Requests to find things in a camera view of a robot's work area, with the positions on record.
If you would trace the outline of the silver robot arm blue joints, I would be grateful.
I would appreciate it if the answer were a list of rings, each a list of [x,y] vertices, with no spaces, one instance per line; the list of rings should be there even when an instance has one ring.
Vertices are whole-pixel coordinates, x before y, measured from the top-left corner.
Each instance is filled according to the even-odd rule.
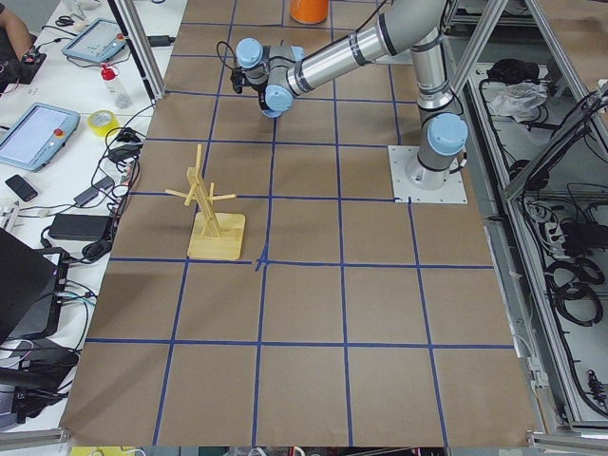
[[[247,86],[256,94],[265,90],[269,108],[284,113],[296,97],[380,58],[408,51],[422,121],[418,161],[430,171],[448,170],[465,147],[468,128],[455,111],[457,91],[445,68],[445,7],[443,1],[395,1],[372,24],[363,24],[310,55],[301,47],[264,46],[245,38],[237,44],[232,69],[245,74]]]

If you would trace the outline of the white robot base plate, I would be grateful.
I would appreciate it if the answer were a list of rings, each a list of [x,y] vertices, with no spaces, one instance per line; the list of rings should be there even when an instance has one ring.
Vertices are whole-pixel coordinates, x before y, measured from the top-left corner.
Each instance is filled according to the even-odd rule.
[[[402,203],[467,204],[466,190],[458,166],[452,161],[448,170],[430,171],[418,161],[419,147],[389,145],[389,167],[393,199]]]

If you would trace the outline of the person forearm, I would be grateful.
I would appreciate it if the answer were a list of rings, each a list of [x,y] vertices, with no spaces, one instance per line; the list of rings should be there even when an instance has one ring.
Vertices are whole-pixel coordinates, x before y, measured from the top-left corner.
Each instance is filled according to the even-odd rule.
[[[4,4],[1,5],[1,29],[5,31],[10,46],[17,57],[27,53],[32,45],[32,37],[24,21]]]

